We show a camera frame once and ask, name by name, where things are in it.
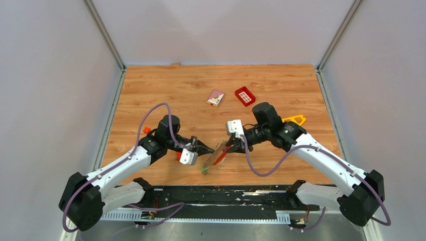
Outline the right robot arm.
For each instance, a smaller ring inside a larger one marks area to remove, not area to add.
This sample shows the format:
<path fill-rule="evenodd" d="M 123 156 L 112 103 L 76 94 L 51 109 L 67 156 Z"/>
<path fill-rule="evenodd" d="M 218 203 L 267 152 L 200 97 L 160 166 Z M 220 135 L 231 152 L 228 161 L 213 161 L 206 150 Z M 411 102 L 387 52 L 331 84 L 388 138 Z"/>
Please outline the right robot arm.
<path fill-rule="evenodd" d="M 373 220 L 385 226 L 391 225 L 389 213 L 384 205 L 384 177 L 376 171 L 367 172 L 349 164 L 316 140 L 302 126 L 284 122 L 274 106 L 262 102 L 253 107 L 252 113 L 257 121 L 251 128 L 245 128 L 241 120 L 226 123 L 229 140 L 228 153 L 244 153 L 250 169 L 257 176 L 273 174 L 291 154 L 306 161 L 328 177 L 333 186 L 315 185 L 304 180 L 296 181 L 287 195 L 287 203 L 292 209 L 304 205 L 317 205 L 339 210 L 351 223 L 365 226 Z M 250 159 L 253 146 L 270 142 L 286 153 L 267 173 L 258 172 Z"/>

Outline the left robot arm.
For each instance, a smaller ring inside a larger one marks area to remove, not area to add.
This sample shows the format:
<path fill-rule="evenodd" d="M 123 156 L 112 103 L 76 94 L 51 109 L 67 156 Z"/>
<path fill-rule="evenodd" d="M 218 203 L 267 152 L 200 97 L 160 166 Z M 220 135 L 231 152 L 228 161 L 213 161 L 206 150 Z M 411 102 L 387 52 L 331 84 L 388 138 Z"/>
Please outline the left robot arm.
<path fill-rule="evenodd" d="M 107 166 L 86 175 L 72 174 L 59 201 L 59 208 L 65 220 L 76 227 L 67 232 L 86 231 L 100 218 L 117 208 L 128 204 L 149 207 L 154 201 L 153 187 L 143 178 L 136 178 L 127 185 L 121 185 L 127 177 L 149 167 L 164 157 L 169 150 L 181 154 L 180 163 L 194 165 L 198 156 L 212 154 L 197 137 L 185 138 L 178 134 L 180 119 L 165 115 L 157 128 L 139 139 L 136 145 Z"/>

